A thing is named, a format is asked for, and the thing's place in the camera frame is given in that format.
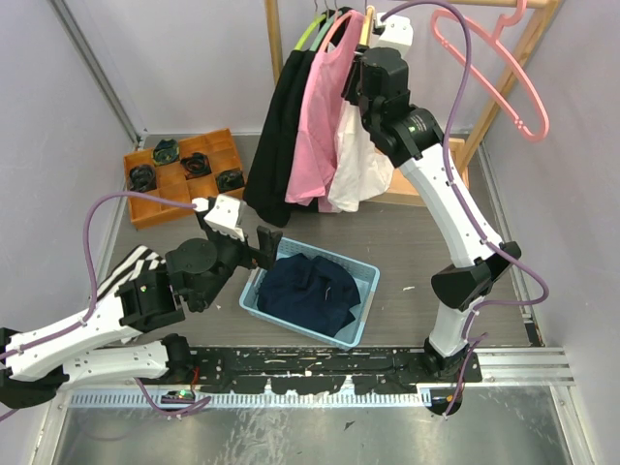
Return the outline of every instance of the pink shirt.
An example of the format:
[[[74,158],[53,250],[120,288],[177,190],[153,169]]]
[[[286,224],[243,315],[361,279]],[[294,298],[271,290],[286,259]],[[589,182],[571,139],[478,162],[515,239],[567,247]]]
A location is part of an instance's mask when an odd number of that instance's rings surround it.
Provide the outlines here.
[[[319,51],[312,62],[299,115],[293,168],[285,197],[288,203],[309,204],[319,198],[319,211],[334,211],[327,200],[336,172],[335,136],[345,86],[364,15],[353,12],[338,46]]]

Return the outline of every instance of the pink hanger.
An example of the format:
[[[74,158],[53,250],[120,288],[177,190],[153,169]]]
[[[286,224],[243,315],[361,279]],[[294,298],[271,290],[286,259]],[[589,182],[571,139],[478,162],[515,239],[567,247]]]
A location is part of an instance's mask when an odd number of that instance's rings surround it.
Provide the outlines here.
[[[325,35],[325,38],[321,42],[321,46],[319,47],[319,51],[326,51],[327,50],[327,46],[329,45],[329,42],[331,42],[331,38],[338,31],[338,29],[340,28],[341,24],[343,22],[345,22],[347,19],[349,19],[351,16],[353,16],[353,14],[355,14],[355,13],[357,13],[355,10],[348,10],[346,13],[344,13],[342,16],[340,16],[340,17],[338,17],[336,19],[336,21],[332,24],[332,26],[327,31],[327,34]]]
[[[543,140],[549,132],[549,116],[546,114],[546,110],[544,109],[543,102],[539,97],[538,92],[534,88],[534,84],[527,77],[523,68],[519,66],[517,61],[514,59],[512,54],[506,50],[506,48],[500,42],[500,35],[502,31],[507,26],[514,26],[517,24],[525,15],[525,10],[527,8],[527,0],[517,0],[516,2],[516,11],[512,16],[500,15],[497,19],[497,23],[495,24],[495,30],[492,35],[482,28],[479,24],[472,21],[470,18],[465,17],[467,20],[467,24],[470,29],[478,35],[481,39],[483,39],[487,44],[489,44],[495,52],[504,60],[504,62],[511,67],[512,72],[518,79],[518,81],[523,85],[525,92],[527,93],[530,101],[534,104],[534,108],[536,109],[536,113],[538,115],[540,121],[540,129],[533,134],[532,131],[529,130],[525,123],[521,120],[521,117],[517,114],[517,112],[512,108],[511,104],[509,104],[506,99],[500,94],[497,89],[482,75],[478,69],[472,65],[471,71],[474,74],[474,77],[482,84],[482,86],[486,89],[486,91],[490,94],[491,98],[512,118],[516,129],[521,133],[521,135],[526,138],[530,142],[538,142],[539,140]],[[439,43],[444,46],[451,54],[458,60],[458,62],[465,66],[465,57],[463,54],[458,51],[458,49],[453,46],[448,40],[442,36],[439,32],[439,28],[437,26],[437,20],[440,17],[447,17],[448,19],[452,19],[458,22],[456,16],[450,13],[448,10],[435,10],[433,16],[431,17],[430,23],[433,30],[433,35],[435,39],[439,41]]]

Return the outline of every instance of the white shirt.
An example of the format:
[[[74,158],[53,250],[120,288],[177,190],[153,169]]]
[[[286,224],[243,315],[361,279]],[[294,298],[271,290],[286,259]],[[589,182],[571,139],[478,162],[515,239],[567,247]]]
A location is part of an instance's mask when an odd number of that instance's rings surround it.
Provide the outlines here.
[[[336,133],[338,164],[328,200],[336,208],[357,211],[361,201],[385,192],[394,167],[389,158],[377,153],[370,135],[361,125],[359,108],[344,102]]]

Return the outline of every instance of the dark blue garment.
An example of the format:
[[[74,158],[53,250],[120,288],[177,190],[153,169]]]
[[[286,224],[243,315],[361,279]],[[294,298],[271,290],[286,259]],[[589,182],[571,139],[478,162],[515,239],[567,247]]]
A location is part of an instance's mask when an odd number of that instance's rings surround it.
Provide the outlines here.
[[[351,274],[324,257],[278,260],[259,288],[259,310],[330,337],[355,320],[349,310],[359,304]]]

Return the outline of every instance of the orange compartment tray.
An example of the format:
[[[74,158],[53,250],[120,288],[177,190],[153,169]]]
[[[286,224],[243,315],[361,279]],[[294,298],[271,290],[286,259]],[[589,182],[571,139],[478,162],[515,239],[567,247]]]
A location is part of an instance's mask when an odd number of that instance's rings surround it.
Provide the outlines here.
[[[147,191],[146,194],[161,199],[190,203],[196,197],[216,197],[220,194],[215,179],[222,171],[234,169],[243,171],[241,158],[229,129],[180,140],[178,145],[180,152],[179,160],[191,157],[194,152],[203,153],[209,161],[212,173],[203,177],[185,179],[185,170],[178,161],[169,165],[155,167],[152,158],[153,149],[150,148],[125,156],[125,179],[127,183],[129,184],[129,171],[131,168],[138,165],[150,165],[155,169],[157,189]],[[226,195],[241,199],[243,188],[228,191]],[[155,201],[147,201],[145,199],[129,198],[129,217],[132,224],[138,230],[161,225],[167,221],[189,216],[192,213],[192,210],[185,208],[161,205]]]

